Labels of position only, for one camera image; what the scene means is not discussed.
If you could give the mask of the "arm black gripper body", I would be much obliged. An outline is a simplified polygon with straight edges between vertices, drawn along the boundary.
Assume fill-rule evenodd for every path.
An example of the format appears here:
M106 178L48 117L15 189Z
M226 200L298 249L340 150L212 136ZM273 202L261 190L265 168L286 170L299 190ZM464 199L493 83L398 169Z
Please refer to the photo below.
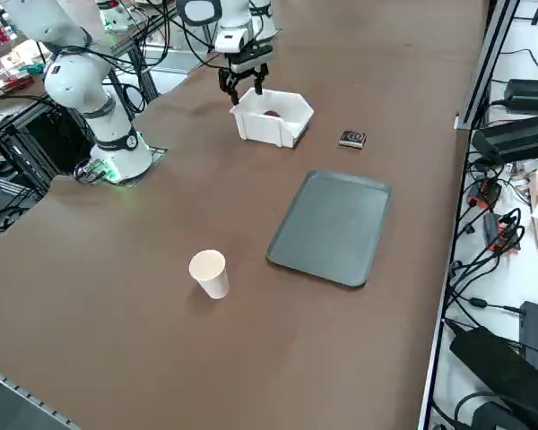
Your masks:
M234 73L244 73L268 63L273 58L271 43L250 44L237 54L227 54L229 68Z

